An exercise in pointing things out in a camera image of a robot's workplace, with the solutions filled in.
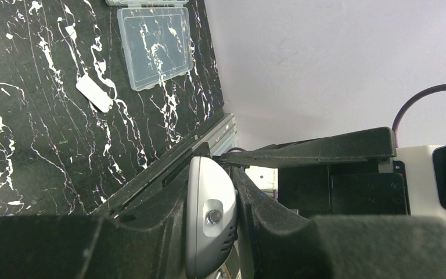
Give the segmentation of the white remote control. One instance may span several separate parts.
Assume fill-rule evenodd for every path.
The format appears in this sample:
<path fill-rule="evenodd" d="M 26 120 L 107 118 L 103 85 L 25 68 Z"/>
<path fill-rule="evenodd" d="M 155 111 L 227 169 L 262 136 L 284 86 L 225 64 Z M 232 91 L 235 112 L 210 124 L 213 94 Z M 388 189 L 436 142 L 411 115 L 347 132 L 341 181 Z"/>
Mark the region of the white remote control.
<path fill-rule="evenodd" d="M 186 200 L 187 278 L 206 278 L 228 258 L 237 233 L 236 190 L 227 172 L 211 158 L 190 161 Z"/>

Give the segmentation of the white remote battery cover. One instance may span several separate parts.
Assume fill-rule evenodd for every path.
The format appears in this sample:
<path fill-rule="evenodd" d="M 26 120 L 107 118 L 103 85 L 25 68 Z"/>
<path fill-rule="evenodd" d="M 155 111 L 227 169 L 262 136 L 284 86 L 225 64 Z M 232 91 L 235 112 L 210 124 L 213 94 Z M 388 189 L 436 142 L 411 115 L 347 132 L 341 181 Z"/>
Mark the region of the white remote battery cover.
<path fill-rule="evenodd" d="M 79 77 L 75 87 L 102 113 L 108 113 L 112 108 L 113 100 L 89 75 Z"/>

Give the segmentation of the clear plastic screw organizer box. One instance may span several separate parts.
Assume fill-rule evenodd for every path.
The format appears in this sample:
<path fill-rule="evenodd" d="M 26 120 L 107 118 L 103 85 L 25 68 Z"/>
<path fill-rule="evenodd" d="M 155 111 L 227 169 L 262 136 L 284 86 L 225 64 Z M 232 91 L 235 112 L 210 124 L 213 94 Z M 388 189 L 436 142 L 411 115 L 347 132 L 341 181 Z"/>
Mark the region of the clear plastic screw organizer box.
<path fill-rule="evenodd" d="M 153 88 L 193 68 L 187 1 L 107 1 L 117 6 L 130 86 Z"/>

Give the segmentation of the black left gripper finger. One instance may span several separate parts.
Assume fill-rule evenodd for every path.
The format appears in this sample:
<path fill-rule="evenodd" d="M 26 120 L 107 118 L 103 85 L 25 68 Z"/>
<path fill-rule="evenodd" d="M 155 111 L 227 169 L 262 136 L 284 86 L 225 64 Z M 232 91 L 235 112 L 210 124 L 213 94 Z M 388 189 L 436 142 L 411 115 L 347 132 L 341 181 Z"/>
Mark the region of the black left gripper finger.
<path fill-rule="evenodd" d="M 188 169 L 118 217 L 0 217 L 0 278 L 184 278 Z"/>

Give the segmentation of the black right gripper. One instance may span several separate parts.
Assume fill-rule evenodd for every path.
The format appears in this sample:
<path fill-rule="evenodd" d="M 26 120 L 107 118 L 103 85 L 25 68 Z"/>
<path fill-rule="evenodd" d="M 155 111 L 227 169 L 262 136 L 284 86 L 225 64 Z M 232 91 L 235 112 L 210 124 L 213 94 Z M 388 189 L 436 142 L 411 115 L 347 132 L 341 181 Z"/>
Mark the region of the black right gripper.
<path fill-rule="evenodd" d="M 222 154 L 279 169 L 279 203 L 232 170 L 242 277 L 446 278 L 446 221 L 386 216 L 410 214 L 396 156 L 389 127 Z"/>

